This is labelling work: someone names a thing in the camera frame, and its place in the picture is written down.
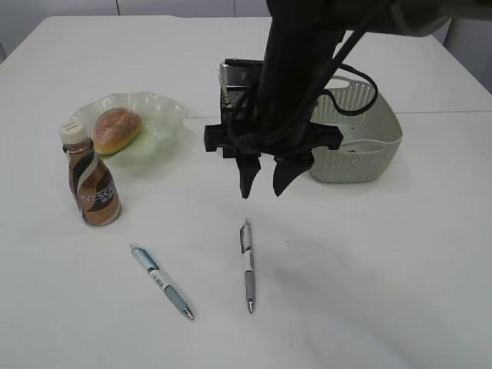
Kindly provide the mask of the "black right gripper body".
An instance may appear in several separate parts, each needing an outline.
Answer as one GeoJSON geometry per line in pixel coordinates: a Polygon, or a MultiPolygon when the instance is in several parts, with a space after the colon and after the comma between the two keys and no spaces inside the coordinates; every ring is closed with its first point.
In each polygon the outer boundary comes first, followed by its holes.
{"type": "MultiPolygon", "coordinates": [[[[309,152],[317,147],[337,150],[343,135],[339,128],[311,122],[317,100],[322,95],[322,80],[288,82],[284,87],[267,87],[258,82],[248,87],[256,89],[253,121],[258,133],[253,139],[254,150],[278,158],[309,152]]],[[[208,129],[204,128],[204,149],[208,150],[208,129]]]]}

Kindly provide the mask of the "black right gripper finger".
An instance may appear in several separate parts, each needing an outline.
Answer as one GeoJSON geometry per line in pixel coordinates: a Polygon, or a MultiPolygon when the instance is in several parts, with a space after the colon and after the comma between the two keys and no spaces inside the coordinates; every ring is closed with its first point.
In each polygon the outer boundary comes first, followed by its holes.
{"type": "Polygon", "coordinates": [[[247,199],[251,193],[254,178],[261,170],[259,154],[244,154],[238,152],[235,161],[239,170],[239,188],[243,199],[247,199]]]}
{"type": "Polygon", "coordinates": [[[310,170],[314,164],[311,152],[303,152],[283,158],[274,158],[276,165],[273,174],[274,193],[279,197],[299,175],[310,170]]]}

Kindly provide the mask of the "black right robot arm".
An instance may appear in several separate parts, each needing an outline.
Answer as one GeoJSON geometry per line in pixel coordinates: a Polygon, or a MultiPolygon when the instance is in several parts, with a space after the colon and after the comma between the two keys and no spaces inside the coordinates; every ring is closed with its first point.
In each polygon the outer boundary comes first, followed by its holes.
{"type": "Polygon", "coordinates": [[[273,156],[275,194],[312,168],[312,151],[336,150],[341,131],[311,121],[317,100],[368,32],[424,37],[449,18],[488,20],[489,1],[270,1],[272,21],[262,61],[229,58],[242,95],[224,98],[228,113],[204,129],[208,152],[234,157],[247,198],[262,154],[273,156]]]}

